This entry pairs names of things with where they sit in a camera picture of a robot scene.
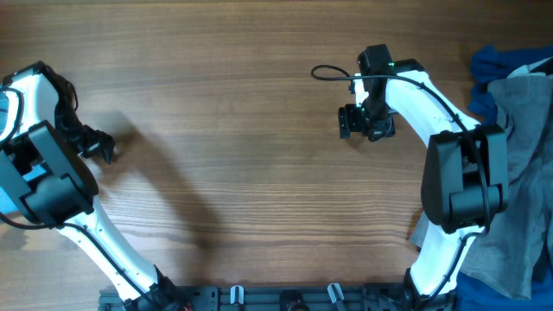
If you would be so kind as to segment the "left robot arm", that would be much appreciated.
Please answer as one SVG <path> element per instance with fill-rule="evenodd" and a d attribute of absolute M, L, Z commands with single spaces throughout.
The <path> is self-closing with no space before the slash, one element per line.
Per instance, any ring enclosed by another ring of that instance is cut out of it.
<path fill-rule="evenodd" d="M 1 191 L 27 231 L 56 230 L 115 286 L 124 310 L 189 310 L 192 305 L 110 221 L 84 160 L 111 162 L 112 136 L 80 122 L 74 85 L 42 61 L 1 80 Z"/>

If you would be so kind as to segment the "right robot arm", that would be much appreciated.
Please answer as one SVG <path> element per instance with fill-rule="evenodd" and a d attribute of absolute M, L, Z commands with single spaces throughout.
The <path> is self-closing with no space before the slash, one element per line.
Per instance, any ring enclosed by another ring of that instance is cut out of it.
<path fill-rule="evenodd" d="M 416 60 L 393 60 L 384 44 L 367 47 L 357 62 L 358 73 L 341 75 L 355 101 L 338 110 L 340 136 L 392 137 L 399 115 L 427 149 L 421 202 L 429 224 L 393 301 L 402 310 L 450 308 L 470 246 L 508 205 L 505 132 L 461 112 Z"/>

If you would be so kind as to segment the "light blue denim jeans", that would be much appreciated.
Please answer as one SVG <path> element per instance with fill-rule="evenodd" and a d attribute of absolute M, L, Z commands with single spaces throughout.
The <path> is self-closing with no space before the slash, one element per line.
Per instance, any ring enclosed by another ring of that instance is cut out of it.
<path fill-rule="evenodd" d="M 25 99 L 21 91 L 12 87 L 1 88 L 1 213 L 16 213 L 19 199 L 25 194 L 27 182 L 41 177 L 46 170 L 41 165 L 23 164 L 17 168 L 12 163 L 9 152 L 12 151 L 14 138 L 25 134 L 31 125 L 39 123 L 34 116 L 25 116 Z"/>

